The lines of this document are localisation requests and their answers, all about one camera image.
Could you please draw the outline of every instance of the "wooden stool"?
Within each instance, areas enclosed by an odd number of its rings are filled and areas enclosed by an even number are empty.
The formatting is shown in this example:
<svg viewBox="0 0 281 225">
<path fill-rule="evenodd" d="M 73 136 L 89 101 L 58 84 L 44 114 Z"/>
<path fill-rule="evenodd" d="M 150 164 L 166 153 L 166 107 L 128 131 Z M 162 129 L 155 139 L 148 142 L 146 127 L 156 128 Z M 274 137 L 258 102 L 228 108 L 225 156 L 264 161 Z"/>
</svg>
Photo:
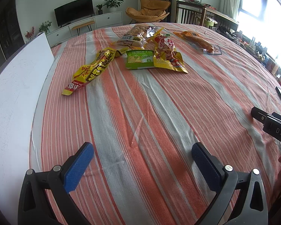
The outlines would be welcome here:
<svg viewBox="0 0 281 225">
<path fill-rule="evenodd" d="M 91 25 L 93 25 L 94 23 L 95 23 L 95 21 L 91 20 L 91 21 L 88 21 L 84 24 L 77 25 L 77 26 L 73 27 L 72 30 L 77 30 L 78 35 L 80 35 L 80 28 L 82 28 L 84 26 L 87 26 L 89 31 L 93 31 Z"/>
</svg>

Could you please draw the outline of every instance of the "potted plant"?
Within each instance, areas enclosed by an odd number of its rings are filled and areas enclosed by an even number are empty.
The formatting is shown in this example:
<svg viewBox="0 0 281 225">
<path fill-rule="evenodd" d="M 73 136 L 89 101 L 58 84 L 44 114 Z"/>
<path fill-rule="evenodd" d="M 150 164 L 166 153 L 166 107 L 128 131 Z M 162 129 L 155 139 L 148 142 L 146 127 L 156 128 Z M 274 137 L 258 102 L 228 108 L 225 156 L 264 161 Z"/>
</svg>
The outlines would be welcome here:
<svg viewBox="0 0 281 225">
<path fill-rule="evenodd" d="M 51 26 L 51 23 L 49 20 L 47 22 L 43 22 L 39 27 L 39 32 L 45 32 L 48 34 L 50 32 L 49 27 Z"/>
<path fill-rule="evenodd" d="M 103 14 L 103 10 L 102 10 L 103 4 L 98 4 L 98 5 L 96 6 L 96 8 L 98 8 L 98 15 Z"/>
<path fill-rule="evenodd" d="M 110 7 L 110 12 L 113 13 L 117 10 L 117 7 L 119 7 L 122 3 L 123 0 L 104 0 L 104 6 L 107 6 L 107 8 Z"/>
<path fill-rule="evenodd" d="M 31 32 L 28 32 L 28 31 L 26 31 L 27 33 L 26 33 L 26 35 L 25 35 L 25 37 L 27 38 L 27 39 L 32 39 L 33 37 L 34 37 L 34 26 L 32 26 L 32 28 L 31 28 Z"/>
</svg>

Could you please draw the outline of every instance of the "green plant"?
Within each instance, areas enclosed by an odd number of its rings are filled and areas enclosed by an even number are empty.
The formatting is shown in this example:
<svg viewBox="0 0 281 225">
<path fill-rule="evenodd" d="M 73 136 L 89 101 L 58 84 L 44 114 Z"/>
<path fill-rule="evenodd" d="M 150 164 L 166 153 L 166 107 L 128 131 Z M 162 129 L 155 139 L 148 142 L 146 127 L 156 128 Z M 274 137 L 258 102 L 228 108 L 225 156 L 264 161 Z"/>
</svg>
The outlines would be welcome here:
<svg viewBox="0 0 281 225">
<path fill-rule="evenodd" d="M 124 0 L 104 0 L 104 6 L 108 7 L 119 7 Z"/>
<path fill-rule="evenodd" d="M 103 4 L 98 4 L 96 7 L 99 9 L 99 10 L 102 10 L 102 8 L 103 8 Z"/>
<path fill-rule="evenodd" d="M 43 22 L 40 27 L 39 27 L 39 32 L 47 32 L 47 30 L 49 29 L 49 27 L 51 26 L 51 23 L 49 20 L 47 22 Z"/>
</svg>

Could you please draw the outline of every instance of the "television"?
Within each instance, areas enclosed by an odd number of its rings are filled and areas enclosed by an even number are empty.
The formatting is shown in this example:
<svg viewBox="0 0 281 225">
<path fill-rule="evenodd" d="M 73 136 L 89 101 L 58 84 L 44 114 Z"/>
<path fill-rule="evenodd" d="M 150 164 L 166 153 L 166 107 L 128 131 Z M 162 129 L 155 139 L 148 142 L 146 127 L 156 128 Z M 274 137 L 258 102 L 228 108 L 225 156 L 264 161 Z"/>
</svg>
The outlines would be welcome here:
<svg viewBox="0 0 281 225">
<path fill-rule="evenodd" d="M 76 0 L 54 9 L 58 26 L 94 14 L 93 0 Z"/>
</svg>

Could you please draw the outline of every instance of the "green snack package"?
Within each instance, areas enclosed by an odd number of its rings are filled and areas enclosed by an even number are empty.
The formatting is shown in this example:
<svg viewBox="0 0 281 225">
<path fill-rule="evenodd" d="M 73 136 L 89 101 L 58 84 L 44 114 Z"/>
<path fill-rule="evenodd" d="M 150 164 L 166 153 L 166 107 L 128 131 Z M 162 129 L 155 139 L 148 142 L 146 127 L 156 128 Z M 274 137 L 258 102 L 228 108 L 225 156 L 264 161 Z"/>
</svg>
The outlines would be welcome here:
<svg viewBox="0 0 281 225">
<path fill-rule="evenodd" d="M 153 62 L 154 51 L 131 50 L 127 51 L 127 69 L 155 68 Z"/>
</svg>

